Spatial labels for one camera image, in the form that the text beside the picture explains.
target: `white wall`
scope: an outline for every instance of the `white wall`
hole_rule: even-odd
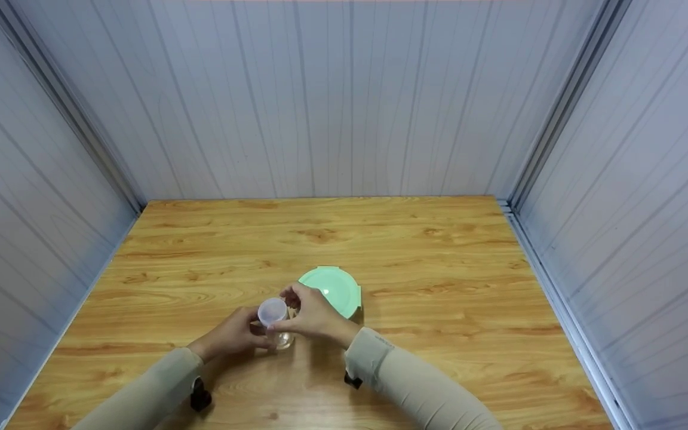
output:
[[[160,199],[508,196],[600,4],[19,7]]]
[[[688,1],[635,0],[521,221],[640,428],[688,428]]]
[[[0,422],[133,217],[0,32]]]

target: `person's right hand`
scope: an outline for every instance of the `person's right hand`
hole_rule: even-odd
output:
[[[279,294],[286,305],[298,311],[295,318],[278,321],[268,331],[298,333],[306,337],[332,340],[349,348],[360,326],[339,315],[318,289],[294,282]]]

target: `hand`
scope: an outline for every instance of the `hand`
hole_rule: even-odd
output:
[[[324,338],[344,349],[349,348],[360,331],[360,326],[339,315],[318,289],[294,282],[281,291],[281,297],[286,305],[298,311],[298,315],[272,324],[268,331]]]
[[[257,306],[237,308],[210,332],[191,342],[188,348],[201,357],[204,364],[215,357],[250,348],[275,348],[275,344],[265,336],[264,327],[251,324],[257,321],[257,310]]]

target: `plastic lid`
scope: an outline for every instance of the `plastic lid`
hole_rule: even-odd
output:
[[[286,319],[288,308],[283,299],[273,297],[262,302],[257,313],[259,314],[259,322],[265,327],[270,327],[270,324]]]
[[[302,275],[299,281],[309,288],[322,291],[335,310],[351,318],[360,307],[360,285],[355,278],[336,266],[320,266]]]

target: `green lid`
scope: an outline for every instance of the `green lid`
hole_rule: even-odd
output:
[[[352,275],[336,266],[318,266],[302,275],[299,281],[322,291],[328,303],[344,318],[351,318],[360,307],[360,285]]]

